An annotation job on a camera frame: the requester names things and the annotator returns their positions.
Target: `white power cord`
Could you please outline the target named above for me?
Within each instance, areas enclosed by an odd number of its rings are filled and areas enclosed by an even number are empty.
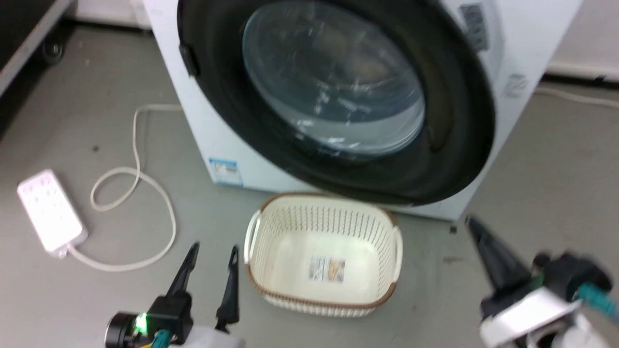
[[[133,157],[136,160],[136,167],[135,168],[116,167],[116,168],[113,168],[107,171],[105,174],[103,174],[99,179],[97,179],[95,184],[92,186],[92,191],[90,192],[90,205],[96,211],[100,211],[100,212],[110,211],[118,207],[119,205],[121,205],[123,202],[125,202],[125,200],[127,200],[127,198],[135,190],[140,179],[142,179],[148,184],[152,185],[157,190],[157,192],[161,194],[161,196],[163,197],[163,200],[165,201],[166,206],[168,206],[168,212],[170,213],[170,221],[172,222],[172,236],[170,237],[170,241],[168,242],[168,244],[158,254],[156,254],[155,256],[151,258],[148,258],[148,259],[136,262],[136,263],[131,263],[131,264],[101,263],[99,261],[95,261],[89,258],[88,256],[82,254],[77,249],[70,247],[69,252],[73,256],[75,256],[76,259],[100,271],[125,272],[125,271],[133,271],[135,269],[140,269],[146,266],[150,266],[151,264],[161,259],[168,252],[168,250],[170,250],[170,248],[172,247],[172,244],[174,244],[174,239],[176,239],[176,217],[174,215],[174,209],[172,208],[172,203],[170,202],[170,198],[168,197],[168,194],[165,192],[165,190],[161,187],[161,185],[159,185],[155,181],[155,179],[151,178],[150,176],[142,172],[141,165],[140,165],[140,156],[137,153],[137,144],[136,144],[137,117],[141,113],[147,113],[150,111],[183,111],[183,110],[181,109],[180,105],[174,105],[174,104],[147,104],[147,105],[142,105],[141,107],[137,108],[136,113],[133,115],[133,139],[132,139],[133,140]],[[133,185],[131,185],[129,190],[127,190],[127,192],[125,192],[124,195],[122,195],[120,198],[118,198],[114,202],[109,203],[109,204],[97,203],[95,201],[95,193],[97,192],[97,189],[99,189],[99,186],[101,185],[101,183],[109,179],[111,176],[118,175],[118,174],[135,175],[136,179],[133,181]]]
[[[570,100],[570,101],[576,102],[576,103],[584,103],[584,104],[591,104],[591,105],[602,105],[604,107],[610,107],[610,108],[619,109],[619,102],[615,101],[615,100],[585,97],[583,95],[569,93],[569,92],[565,92],[563,90],[558,90],[558,89],[554,89],[554,88],[537,87],[535,89],[535,94],[551,95],[553,97],[557,97],[557,98],[561,98],[561,99],[565,99],[565,100]]]

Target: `front-loading washer door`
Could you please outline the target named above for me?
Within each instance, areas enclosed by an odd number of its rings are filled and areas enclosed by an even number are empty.
[[[486,162],[488,81],[436,1],[179,0],[178,31],[219,115],[319,188],[427,204]]]

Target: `basket handle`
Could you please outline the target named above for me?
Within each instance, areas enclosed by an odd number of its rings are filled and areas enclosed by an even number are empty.
[[[243,261],[245,264],[249,264],[251,255],[254,253],[254,237],[256,236],[256,230],[258,226],[258,218],[262,211],[258,210],[251,217],[249,225],[247,226],[247,233],[245,234],[245,246],[243,247]]]
[[[394,227],[393,233],[396,236],[396,268],[393,271],[393,283],[397,282],[400,277],[400,270],[402,270],[402,232],[399,227]]]

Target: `label inside basket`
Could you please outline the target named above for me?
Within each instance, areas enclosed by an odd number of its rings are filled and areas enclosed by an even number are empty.
[[[344,281],[346,260],[327,256],[312,256],[309,261],[309,279],[314,282]]]

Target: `dark spot on floor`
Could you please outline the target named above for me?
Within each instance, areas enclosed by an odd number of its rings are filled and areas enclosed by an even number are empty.
[[[452,264],[452,263],[462,262],[462,261],[464,261],[464,258],[461,258],[459,256],[445,256],[445,257],[443,257],[443,263],[444,264]]]

